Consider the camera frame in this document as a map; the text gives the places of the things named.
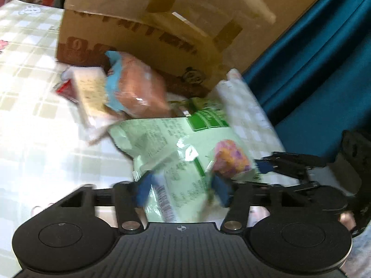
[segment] blue curtain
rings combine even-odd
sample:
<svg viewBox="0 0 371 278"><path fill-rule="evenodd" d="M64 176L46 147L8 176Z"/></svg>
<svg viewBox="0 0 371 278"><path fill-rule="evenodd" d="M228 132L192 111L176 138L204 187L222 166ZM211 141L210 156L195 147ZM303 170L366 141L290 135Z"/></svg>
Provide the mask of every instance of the blue curtain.
<svg viewBox="0 0 371 278"><path fill-rule="evenodd" d="M244 74L286 151L333 159L371 131L371 0L318 0Z"/></svg>

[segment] tablecloth pattern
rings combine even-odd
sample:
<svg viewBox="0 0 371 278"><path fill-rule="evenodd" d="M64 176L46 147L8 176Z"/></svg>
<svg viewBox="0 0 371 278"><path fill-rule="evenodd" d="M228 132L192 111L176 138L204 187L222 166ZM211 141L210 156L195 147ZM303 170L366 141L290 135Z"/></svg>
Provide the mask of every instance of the tablecloth pattern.
<svg viewBox="0 0 371 278"><path fill-rule="evenodd" d="M109 138L88 146L76 106L52 91L66 69L54 58L63 10L35 5L39 13L19 14L27 5L14 0L0 8L0 40L9 42L0 54L0 278L20 269L11 239L34 207L81 184L103 188L132 179L131 160ZM252 157L283 149L242 80L222 82L216 91ZM277 175L264 180L296 183Z"/></svg>

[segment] light green plastic package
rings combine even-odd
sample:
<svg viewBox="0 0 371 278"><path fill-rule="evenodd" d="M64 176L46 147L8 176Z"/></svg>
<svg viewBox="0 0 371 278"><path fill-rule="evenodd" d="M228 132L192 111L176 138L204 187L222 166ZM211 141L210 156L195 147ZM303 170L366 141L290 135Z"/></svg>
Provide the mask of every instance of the light green plastic package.
<svg viewBox="0 0 371 278"><path fill-rule="evenodd" d="M259 181L259 172L240 138L210 108L190 117L133 119L109 129L116 145L134 160L134 178L155 170L145 212L151 222L200 222L210 199L214 148L222 140L237 143L251 160L244 179Z"/></svg>

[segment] panda logo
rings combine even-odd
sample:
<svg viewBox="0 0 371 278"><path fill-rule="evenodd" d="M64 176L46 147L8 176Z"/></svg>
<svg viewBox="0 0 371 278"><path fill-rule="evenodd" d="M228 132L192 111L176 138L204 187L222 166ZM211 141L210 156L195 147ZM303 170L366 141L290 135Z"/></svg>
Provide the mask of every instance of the panda logo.
<svg viewBox="0 0 371 278"><path fill-rule="evenodd" d="M182 81L189 84L200 84L205 80L206 76L199 70L194 70L192 67L188 67L185 73L182 75Z"/></svg>

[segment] metal screw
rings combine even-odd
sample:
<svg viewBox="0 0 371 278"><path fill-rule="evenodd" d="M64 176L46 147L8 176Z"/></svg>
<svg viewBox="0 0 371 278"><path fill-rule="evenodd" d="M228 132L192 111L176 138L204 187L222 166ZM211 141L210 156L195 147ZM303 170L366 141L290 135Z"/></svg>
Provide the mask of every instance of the metal screw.
<svg viewBox="0 0 371 278"><path fill-rule="evenodd" d="M127 221L127 222L123 222L122 225L121 225L125 230L137 230L139 229L140 227L140 224L138 222L135 222L135 221Z"/></svg>
<svg viewBox="0 0 371 278"><path fill-rule="evenodd" d="M239 230L242 228L242 224L237 221L229 221L224 223L224 227L226 227L228 230Z"/></svg>

